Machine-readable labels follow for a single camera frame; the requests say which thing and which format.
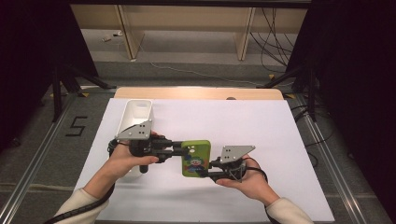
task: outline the white paper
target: white paper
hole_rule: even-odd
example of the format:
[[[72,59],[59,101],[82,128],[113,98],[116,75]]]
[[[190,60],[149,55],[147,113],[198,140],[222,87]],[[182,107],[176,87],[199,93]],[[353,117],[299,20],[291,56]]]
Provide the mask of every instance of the white paper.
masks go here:
[[[83,187],[107,159],[129,99],[111,99],[76,188]],[[209,140],[211,160],[223,146],[253,145],[249,153],[282,197],[314,221],[334,221],[286,101],[153,100],[153,131],[173,141]],[[181,174],[181,158],[152,164],[136,179],[118,181],[98,220],[148,222],[263,222],[263,205],[210,178]]]

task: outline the hand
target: hand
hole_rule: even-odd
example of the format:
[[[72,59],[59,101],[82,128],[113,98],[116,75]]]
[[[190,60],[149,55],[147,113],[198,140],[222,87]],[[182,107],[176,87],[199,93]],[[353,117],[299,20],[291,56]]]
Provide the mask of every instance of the hand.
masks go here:
[[[91,196],[101,199],[111,186],[136,165],[149,165],[158,161],[157,157],[135,157],[129,152],[129,147],[118,144],[114,148],[113,154],[105,164],[96,172],[91,180],[84,187],[84,190]]]
[[[136,165],[149,165],[158,161],[157,157],[135,157],[129,151],[129,141],[121,142],[113,151],[111,157],[106,161],[102,169],[106,169],[109,175],[119,179],[135,167]]]
[[[260,168],[260,165],[256,161],[248,158],[250,158],[249,155],[243,157],[248,167]],[[266,206],[279,199],[279,196],[265,181],[262,173],[254,170],[246,171],[245,175],[242,177],[242,183],[231,179],[219,179],[216,181],[216,184],[227,188],[238,189],[248,198],[258,200]]]

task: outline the wrist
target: wrist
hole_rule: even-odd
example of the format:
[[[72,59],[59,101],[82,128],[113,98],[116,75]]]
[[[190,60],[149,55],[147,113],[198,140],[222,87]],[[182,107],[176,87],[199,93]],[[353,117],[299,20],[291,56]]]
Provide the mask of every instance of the wrist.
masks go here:
[[[274,192],[274,190],[269,185],[267,185],[261,190],[258,200],[265,206],[269,206],[279,198],[280,197],[276,194],[276,192]]]

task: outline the table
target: table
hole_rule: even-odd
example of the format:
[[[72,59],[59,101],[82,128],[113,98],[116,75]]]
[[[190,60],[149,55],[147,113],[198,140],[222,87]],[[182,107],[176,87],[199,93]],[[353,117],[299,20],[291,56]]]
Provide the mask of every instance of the table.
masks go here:
[[[224,100],[229,96],[238,100]],[[256,146],[250,155],[261,163],[280,195],[299,204],[315,221],[333,221],[289,106],[278,90],[121,88],[109,101],[76,188],[83,187],[106,160],[106,144],[129,98],[152,99],[153,129],[167,138],[210,140],[211,160],[225,145]],[[180,160],[171,158],[150,165],[148,173],[136,179],[119,180],[108,208],[97,219],[260,223],[268,221],[263,209],[261,203],[209,178],[183,177]]]

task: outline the forearm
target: forearm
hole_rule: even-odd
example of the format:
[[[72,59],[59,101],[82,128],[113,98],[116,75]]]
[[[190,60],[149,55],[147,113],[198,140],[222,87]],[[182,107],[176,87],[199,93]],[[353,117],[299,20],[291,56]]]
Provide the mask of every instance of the forearm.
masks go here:
[[[72,196],[64,202],[64,204],[61,206],[61,208],[58,210],[55,216],[58,216],[63,213],[70,212],[72,210],[75,210],[77,208],[80,208],[82,206],[85,206],[87,204],[91,204],[96,202],[97,199],[92,197],[90,194],[85,192],[84,189],[77,189],[75,192],[73,192]],[[57,223],[93,223],[99,213],[105,209],[108,205],[108,201],[105,203],[102,203],[98,207],[87,211],[83,214],[80,214],[75,217],[69,217],[63,221],[57,222]]]
[[[300,207],[286,198],[279,198],[267,206],[266,209],[268,216],[282,224],[313,223]]]
[[[83,188],[96,199],[101,199],[117,181],[117,177],[110,174],[106,167],[102,167]]]

